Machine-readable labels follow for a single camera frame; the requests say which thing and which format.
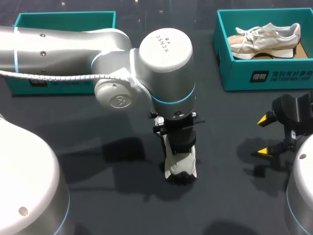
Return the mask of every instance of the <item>white plastic housing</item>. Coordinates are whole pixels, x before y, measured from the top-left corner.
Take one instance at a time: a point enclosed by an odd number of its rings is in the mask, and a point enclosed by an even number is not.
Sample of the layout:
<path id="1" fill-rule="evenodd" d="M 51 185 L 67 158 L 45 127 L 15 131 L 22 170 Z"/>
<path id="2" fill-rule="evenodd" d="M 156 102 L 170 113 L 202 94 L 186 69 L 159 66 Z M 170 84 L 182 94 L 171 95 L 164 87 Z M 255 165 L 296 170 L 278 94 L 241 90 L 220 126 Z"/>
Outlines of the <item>white plastic housing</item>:
<path id="1" fill-rule="evenodd" d="M 0 133 L 0 235 L 12 235 L 46 210 L 60 170 L 51 148 L 35 134 L 1 117 Z"/>

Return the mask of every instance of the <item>shoe box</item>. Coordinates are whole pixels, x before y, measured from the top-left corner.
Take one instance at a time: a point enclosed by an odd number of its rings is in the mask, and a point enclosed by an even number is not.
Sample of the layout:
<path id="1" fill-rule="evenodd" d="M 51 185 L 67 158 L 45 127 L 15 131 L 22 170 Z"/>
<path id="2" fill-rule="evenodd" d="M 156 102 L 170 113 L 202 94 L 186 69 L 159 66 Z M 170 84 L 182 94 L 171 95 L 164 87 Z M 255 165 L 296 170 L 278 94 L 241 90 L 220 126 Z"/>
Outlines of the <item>shoe box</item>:
<path id="1" fill-rule="evenodd" d="M 14 27 L 64 31 L 115 28 L 115 11 L 21 13 Z M 47 82 L 6 79 L 12 95 L 94 94 L 91 81 Z"/>
<path id="2" fill-rule="evenodd" d="M 301 41 L 292 59 L 269 56 L 235 59 L 227 38 L 235 28 L 299 23 Z M 313 11 L 311 8 L 218 10 L 214 51 L 225 91 L 313 89 Z"/>

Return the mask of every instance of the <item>sneaker sole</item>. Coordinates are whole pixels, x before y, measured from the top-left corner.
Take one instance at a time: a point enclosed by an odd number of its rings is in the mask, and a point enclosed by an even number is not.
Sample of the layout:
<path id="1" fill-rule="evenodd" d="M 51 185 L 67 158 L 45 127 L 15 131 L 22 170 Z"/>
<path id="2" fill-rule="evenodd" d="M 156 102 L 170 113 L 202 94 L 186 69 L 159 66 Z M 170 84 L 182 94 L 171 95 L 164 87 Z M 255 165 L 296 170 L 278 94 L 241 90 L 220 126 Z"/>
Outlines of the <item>sneaker sole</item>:
<path id="1" fill-rule="evenodd" d="M 258 51 L 256 53 L 250 53 L 250 54 L 241 54 L 241 53 L 234 53 L 232 52 L 233 56 L 235 58 L 243 59 L 243 60 L 250 60 L 254 56 L 258 54 L 268 54 L 277 58 L 293 58 L 295 55 L 295 49 L 286 49 L 286 50 L 273 50 L 273 49 L 265 49 Z"/>

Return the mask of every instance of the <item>cable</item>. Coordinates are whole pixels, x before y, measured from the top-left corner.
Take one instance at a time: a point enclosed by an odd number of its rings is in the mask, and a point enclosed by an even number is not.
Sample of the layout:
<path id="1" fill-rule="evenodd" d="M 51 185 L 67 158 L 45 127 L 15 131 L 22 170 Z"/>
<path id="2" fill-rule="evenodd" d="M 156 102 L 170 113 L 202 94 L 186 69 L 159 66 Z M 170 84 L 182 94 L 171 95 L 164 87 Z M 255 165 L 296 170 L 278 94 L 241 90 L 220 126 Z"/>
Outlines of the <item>cable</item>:
<path id="1" fill-rule="evenodd" d="M 127 77 L 115 77 L 107 74 L 90 74 L 90 75 L 77 75 L 77 76 L 47 76 L 47 75 L 35 75 L 17 72 L 7 72 L 0 70 L 0 76 L 20 78 L 20 79 L 31 79 L 31 80 L 45 80 L 45 81 L 77 81 L 77 80 L 93 80 L 93 79 L 112 79 L 129 82 Z"/>

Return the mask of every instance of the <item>white cable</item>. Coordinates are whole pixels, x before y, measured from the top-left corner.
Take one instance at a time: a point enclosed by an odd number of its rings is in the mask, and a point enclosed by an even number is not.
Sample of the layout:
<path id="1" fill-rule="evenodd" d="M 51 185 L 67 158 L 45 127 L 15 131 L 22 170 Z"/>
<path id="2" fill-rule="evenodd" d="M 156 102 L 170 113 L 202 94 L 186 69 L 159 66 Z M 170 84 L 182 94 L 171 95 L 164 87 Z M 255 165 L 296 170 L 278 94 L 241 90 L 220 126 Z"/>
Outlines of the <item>white cable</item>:
<path id="1" fill-rule="evenodd" d="M 19 79 L 30 79 L 30 80 L 45 80 L 45 81 L 77 81 L 77 80 L 93 80 L 93 79 L 111 79 L 125 81 L 128 83 L 132 79 L 136 85 L 149 97 L 151 100 L 151 95 L 148 89 L 143 86 L 137 78 L 131 77 L 116 77 L 108 74 L 89 74 L 89 75 L 77 75 L 77 76 L 47 76 L 47 75 L 35 75 L 27 73 L 17 73 L 17 72 L 7 72 L 0 70 L 0 77 L 9 77 L 9 78 L 19 78 Z"/>

